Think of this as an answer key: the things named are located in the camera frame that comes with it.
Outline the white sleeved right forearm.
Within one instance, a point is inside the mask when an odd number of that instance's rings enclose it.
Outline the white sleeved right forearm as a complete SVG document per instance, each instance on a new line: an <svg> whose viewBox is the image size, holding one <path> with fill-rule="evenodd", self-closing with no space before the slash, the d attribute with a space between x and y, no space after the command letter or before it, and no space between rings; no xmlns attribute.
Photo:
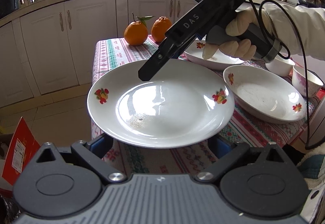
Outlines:
<svg viewBox="0 0 325 224"><path fill-rule="evenodd" d="M324 8L304 6L281 7L265 4L263 12L272 30L288 48L291 54L310 56L324 60Z"/></svg>

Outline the white gloved right hand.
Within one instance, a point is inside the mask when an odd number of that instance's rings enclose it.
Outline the white gloved right hand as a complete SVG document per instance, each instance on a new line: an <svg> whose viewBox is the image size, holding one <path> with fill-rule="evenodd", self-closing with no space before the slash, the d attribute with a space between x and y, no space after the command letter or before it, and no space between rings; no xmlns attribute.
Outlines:
<svg viewBox="0 0 325 224"><path fill-rule="evenodd" d="M275 27L265 9L262 9L262 21L267 31L273 36L276 36ZM250 23L258 27L258 20L252 7L240 11L236 18L227 25L225 32L232 37L242 35L248 29ZM221 45L214 45L206 42L203 48L202 57L204 60L208 60L217 50L220 50L227 56L246 61L253 59L256 49L257 47L252 45L249 39L244 39L239 42L229 41Z"/></svg>

